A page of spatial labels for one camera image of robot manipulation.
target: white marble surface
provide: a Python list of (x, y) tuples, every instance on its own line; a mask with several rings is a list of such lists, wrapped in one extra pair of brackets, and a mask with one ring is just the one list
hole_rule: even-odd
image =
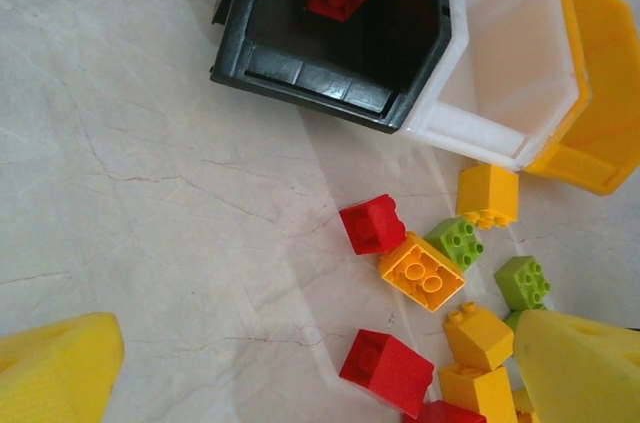
[[(336, 368), (360, 327), (449, 363), (446, 309), (354, 257), (336, 209), (389, 192), (425, 232), (469, 162), (210, 83), (214, 1), (0, 0), (0, 333), (115, 312), (107, 422), (397, 421)], [(534, 253), (558, 309), (640, 327), (640, 174), (521, 195), (447, 308), (505, 314), (492, 274)]]

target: yellow toy block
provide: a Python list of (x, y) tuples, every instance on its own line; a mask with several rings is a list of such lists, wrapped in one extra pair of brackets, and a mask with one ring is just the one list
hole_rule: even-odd
[(526, 388), (520, 388), (513, 392), (513, 403), (516, 406), (518, 423), (540, 423)]
[(513, 354), (513, 330), (486, 308), (465, 303), (444, 324), (457, 363), (492, 371)]
[(464, 170), (458, 180), (458, 215), (482, 230), (518, 221), (518, 175), (493, 165)]
[(455, 263), (412, 232), (402, 245), (380, 257), (378, 270), (382, 279), (431, 312), (465, 283)]
[(625, 0), (562, 0), (580, 97), (526, 169), (600, 195), (640, 164), (640, 42)]
[(0, 338), (0, 421), (100, 422), (123, 356), (108, 313)]
[(456, 363), (438, 374), (442, 399), (447, 403), (483, 415), (487, 423), (517, 423), (509, 375), (504, 366), (486, 372)]
[(514, 355), (540, 421), (640, 421), (640, 332), (530, 310)]

